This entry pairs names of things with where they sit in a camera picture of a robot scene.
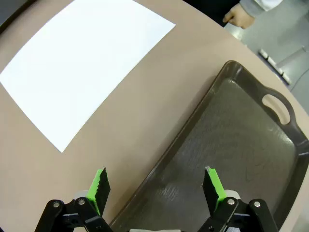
white paper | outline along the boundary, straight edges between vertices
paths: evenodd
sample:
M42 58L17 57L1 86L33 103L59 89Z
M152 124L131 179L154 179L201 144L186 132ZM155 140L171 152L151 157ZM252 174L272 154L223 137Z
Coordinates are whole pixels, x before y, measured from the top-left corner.
M0 81L63 152L107 96L174 26L132 0L75 0L26 43Z

silver bolt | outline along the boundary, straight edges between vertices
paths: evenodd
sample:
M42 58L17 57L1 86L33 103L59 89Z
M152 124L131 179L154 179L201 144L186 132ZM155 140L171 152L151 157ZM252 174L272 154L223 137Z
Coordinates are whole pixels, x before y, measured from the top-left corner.
M57 207L59 207L60 206L60 203L59 202L54 202L54 204L53 204L53 207L54 208L57 208Z
M233 205L233 204L235 204L235 201L233 199L228 199L227 203L230 204L230 205Z
M255 207L261 207L261 203L259 203L259 202L254 202L253 204L254 204Z
M80 199L80 200L78 201L78 204L85 204L85 201L84 201L83 199Z

table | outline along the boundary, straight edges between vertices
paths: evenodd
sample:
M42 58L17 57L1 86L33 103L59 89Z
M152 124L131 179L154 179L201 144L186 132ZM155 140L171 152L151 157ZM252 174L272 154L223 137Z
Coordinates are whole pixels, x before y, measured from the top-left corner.
M70 0L38 0L0 35L0 71ZM137 0L176 24L129 73L60 153L0 85L0 222L6 231L34 231L50 199L69 202L106 166L110 222L151 171L228 60L281 92L309 137L308 115L249 49L181 0ZM281 231L290 231L309 191L309 172Z

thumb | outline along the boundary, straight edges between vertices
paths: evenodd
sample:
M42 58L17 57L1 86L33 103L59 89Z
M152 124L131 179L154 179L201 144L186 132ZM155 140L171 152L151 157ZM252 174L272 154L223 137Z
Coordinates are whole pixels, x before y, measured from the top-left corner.
M227 12L227 14L224 16L223 22L227 23L231 18L233 18L233 13L231 11Z

gray floor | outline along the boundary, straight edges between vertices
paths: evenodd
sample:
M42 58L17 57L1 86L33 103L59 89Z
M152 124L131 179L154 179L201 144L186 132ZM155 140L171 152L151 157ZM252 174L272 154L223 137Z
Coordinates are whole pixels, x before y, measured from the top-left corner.
M278 63L309 45L309 0L284 0L246 30L230 24L225 29L254 53L262 48ZM303 52L282 69L292 80L288 88L309 114L309 72L304 74L309 69L309 53Z

